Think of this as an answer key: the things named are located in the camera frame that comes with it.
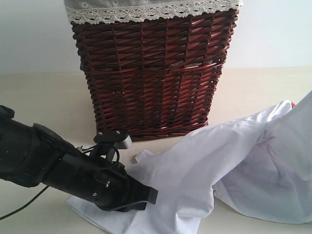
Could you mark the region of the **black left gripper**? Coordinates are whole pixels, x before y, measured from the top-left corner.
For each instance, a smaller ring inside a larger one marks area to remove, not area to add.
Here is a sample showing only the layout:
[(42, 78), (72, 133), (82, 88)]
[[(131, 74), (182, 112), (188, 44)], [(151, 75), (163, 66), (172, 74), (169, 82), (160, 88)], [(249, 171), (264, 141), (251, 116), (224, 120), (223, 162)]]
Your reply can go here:
[(127, 174), (119, 162), (90, 157), (77, 149), (53, 164), (42, 183), (83, 200), (104, 211), (143, 211), (154, 205), (158, 191)]

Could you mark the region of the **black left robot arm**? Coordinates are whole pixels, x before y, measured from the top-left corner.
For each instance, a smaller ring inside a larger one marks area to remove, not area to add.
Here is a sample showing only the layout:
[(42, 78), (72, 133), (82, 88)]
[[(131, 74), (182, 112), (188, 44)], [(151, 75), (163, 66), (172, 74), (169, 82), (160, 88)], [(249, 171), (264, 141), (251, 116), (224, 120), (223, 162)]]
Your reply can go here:
[(14, 120), (0, 108), (0, 177), (22, 187), (44, 184), (95, 204), (104, 211), (142, 211), (155, 204), (157, 190), (130, 176), (120, 162), (127, 131), (99, 132), (94, 146), (75, 147), (47, 127)]

